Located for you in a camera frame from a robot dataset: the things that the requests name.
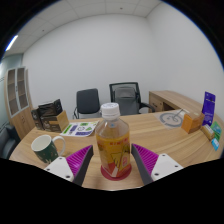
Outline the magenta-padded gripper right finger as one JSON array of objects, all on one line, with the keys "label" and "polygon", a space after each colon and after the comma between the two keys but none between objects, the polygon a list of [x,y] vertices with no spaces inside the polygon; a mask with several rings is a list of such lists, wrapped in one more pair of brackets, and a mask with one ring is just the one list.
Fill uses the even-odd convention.
[{"label": "magenta-padded gripper right finger", "polygon": [[143,146],[132,144],[131,153],[145,185],[182,169],[168,154],[156,154]]}]

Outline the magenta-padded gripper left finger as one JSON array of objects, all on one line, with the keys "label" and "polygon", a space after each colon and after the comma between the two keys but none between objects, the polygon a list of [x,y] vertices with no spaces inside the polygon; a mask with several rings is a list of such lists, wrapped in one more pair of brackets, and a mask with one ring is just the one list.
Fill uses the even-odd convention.
[{"label": "magenta-padded gripper left finger", "polygon": [[68,157],[58,157],[45,171],[81,186],[92,156],[93,146],[89,145]]}]

